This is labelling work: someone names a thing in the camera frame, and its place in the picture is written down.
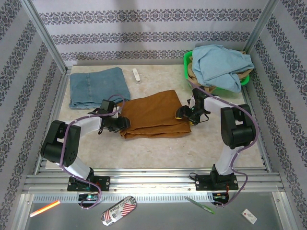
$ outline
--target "blue cloth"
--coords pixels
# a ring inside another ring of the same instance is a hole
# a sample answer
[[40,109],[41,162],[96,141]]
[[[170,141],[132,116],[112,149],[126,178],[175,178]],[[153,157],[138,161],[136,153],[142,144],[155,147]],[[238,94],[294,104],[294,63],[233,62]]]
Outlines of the blue cloth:
[[192,70],[198,83],[205,87],[240,92],[241,83],[236,73],[254,68],[250,55],[221,45],[200,46],[193,50],[192,56]]
[[[107,100],[113,94],[120,94],[125,100],[130,100],[123,72],[118,67],[94,73],[73,73],[70,75],[70,87],[71,109],[99,108],[102,100]],[[122,98],[115,96],[110,100],[118,103]]]

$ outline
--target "green laundry basket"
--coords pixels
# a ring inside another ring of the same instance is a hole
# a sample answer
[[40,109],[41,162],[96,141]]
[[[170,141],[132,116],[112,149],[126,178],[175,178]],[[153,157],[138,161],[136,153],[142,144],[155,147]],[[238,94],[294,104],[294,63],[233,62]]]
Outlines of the green laundry basket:
[[[187,52],[183,57],[183,63],[184,63],[184,74],[186,76],[186,79],[189,78],[188,75],[188,64],[191,63],[190,57],[192,56],[193,51]],[[241,80],[241,85],[246,85],[249,82],[249,74],[246,76],[246,78]]]

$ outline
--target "brown cloth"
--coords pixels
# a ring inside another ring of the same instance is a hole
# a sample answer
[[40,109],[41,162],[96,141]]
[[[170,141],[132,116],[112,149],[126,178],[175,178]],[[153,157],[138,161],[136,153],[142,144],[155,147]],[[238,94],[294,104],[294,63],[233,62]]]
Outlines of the brown cloth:
[[179,138],[191,132],[189,121],[177,120],[181,103],[174,90],[125,102],[121,116],[130,120],[131,127],[120,131],[124,138]]
[[[248,69],[242,73],[236,73],[239,77],[239,79],[244,79],[253,69]],[[196,86],[201,86],[198,82],[197,82],[197,78],[192,70],[192,62],[188,64],[188,75],[189,75],[189,81],[191,81],[193,84],[195,84]],[[216,87],[215,86],[211,86],[211,87],[204,87],[205,91],[212,93]]]

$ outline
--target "denim jeans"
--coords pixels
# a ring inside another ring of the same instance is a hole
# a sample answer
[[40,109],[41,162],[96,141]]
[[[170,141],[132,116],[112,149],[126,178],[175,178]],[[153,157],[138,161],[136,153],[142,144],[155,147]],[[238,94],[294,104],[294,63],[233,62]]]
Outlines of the denim jeans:
[[[99,108],[103,99],[113,94],[122,95],[130,100],[130,92],[121,68],[107,69],[94,73],[73,73],[70,75],[71,109]],[[112,97],[111,101],[119,103],[122,98]]]

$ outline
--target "striped wall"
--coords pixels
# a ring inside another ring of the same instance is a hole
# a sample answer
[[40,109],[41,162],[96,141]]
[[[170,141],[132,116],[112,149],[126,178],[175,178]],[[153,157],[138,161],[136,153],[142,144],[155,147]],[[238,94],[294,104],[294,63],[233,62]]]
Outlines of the striped wall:
[[282,0],[251,56],[247,86],[273,169],[299,229],[307,229],[307,1]]
[[33,3],[71,66],[182,63],[197,43],[243,49],[267,0]]
[[18,0],[0,3],[0,230],[10,229],[61,79]]

